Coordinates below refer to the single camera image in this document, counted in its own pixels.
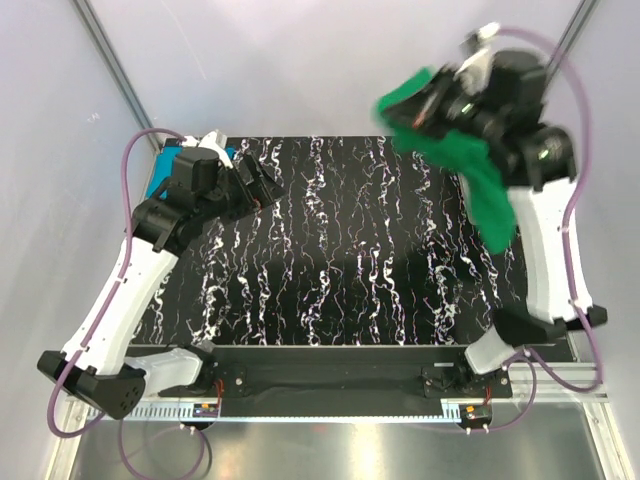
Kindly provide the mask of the green t-shirt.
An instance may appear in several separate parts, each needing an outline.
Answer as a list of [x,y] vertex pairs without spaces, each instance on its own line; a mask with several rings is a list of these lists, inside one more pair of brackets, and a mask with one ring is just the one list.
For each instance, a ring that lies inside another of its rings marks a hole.
[[429,68],[418,70],[377,100],[376,117],[393,137],[396,150],[418,153],[428,165],[464,177],[470,190],[471,217],[479,236],[491,254],[499,254],[511,244],[516,218],[499,170],[490,160],[486,142],[455,129],[442,138],[433,138],[409,125],[404,126],[387,111],[419,93],[435,78],[436,73]]

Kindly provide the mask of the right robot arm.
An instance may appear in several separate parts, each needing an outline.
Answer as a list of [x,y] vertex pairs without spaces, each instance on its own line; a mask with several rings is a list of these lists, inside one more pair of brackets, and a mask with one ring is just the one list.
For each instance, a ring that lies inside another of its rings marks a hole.
[[505,213],[505,233],[522,239],[527,297],[503,307],[465,350],[454,384],[476,396],[523,347],[607,323],[581,270],[573,213],[579,187],[568,133],[544,123],[546,73],[532,52],[481,48],[458,67],[419,81],[395,113],[466,183],[469,214],[487,229]]

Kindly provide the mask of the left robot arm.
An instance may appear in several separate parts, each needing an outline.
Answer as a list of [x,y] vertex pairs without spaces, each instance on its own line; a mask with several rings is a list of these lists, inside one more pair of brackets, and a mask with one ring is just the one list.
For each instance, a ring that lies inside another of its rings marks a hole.
[[162,281],[207,224],[231,224],[284,196],[251,155],[243,175],[220,148],[183,147],[171,173],[133,211],[118,259],[90,313],[59,351],[47,350],[38,370],[65,392],[109,417],[129,415],[147,395],[185,388],[196,396],[215,386],[216,368],[204,346],[175,347],[130,357],[134,330]]

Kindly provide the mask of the folded blue t-shirt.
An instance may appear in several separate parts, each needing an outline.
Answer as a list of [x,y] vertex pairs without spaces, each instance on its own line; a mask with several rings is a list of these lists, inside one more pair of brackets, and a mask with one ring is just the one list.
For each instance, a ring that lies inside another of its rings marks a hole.
[[187,194],[212,193],[223,173],[234,167],[225,149],[202,146],[165,146],[155,161],[145,199],[165,198],[170,189]]

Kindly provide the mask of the right corner frame post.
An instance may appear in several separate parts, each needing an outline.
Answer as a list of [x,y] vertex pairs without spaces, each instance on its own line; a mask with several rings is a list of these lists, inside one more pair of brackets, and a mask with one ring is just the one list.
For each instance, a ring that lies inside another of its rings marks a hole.
[[547,63],[549,81],[553,80],[559,72],[563,61],[577,44],[600,3],[600,0],[581,0],[578,3]]

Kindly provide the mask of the corner frame post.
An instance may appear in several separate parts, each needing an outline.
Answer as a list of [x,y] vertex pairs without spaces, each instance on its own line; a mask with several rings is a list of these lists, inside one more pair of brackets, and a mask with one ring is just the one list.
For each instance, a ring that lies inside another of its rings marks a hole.
[[559,72],[563,61],[577,44],[600,3],[600,0],[581,0],[578,3],[547,63],[549,81],[553,80]]
[[151,128],[153,126],[152,121],[125,72],[117,52],[93,8],[92,2],[70,0],[69,3],[85,28],[136,125],[140,130]]

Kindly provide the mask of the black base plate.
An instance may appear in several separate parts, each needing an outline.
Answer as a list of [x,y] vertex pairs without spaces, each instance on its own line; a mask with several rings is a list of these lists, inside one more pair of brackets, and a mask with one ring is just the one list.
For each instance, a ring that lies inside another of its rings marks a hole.
[[508,399],[508,375],[462,371],[456,346],[217,346],[222,416],[250,421],[434,417],[445,403]]

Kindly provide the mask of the left corner frame post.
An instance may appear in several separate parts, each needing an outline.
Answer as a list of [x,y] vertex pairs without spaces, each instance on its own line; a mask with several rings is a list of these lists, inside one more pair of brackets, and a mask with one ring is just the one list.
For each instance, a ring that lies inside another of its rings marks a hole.
[[136,125],[140,130],[151,128],[153,126],[152,121],[125,72],[117,52],[93,8],[92,2],[70,0],[69,3],[85,28]]

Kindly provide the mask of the aluminium frame rail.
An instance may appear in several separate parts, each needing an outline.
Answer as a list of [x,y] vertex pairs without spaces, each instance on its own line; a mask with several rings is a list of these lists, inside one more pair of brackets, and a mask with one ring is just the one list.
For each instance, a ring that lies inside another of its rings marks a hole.
[[435,363],[237,369],[124,421],[72,403],[51,479],[620,479],[603,393],[517,362],[461,387]]

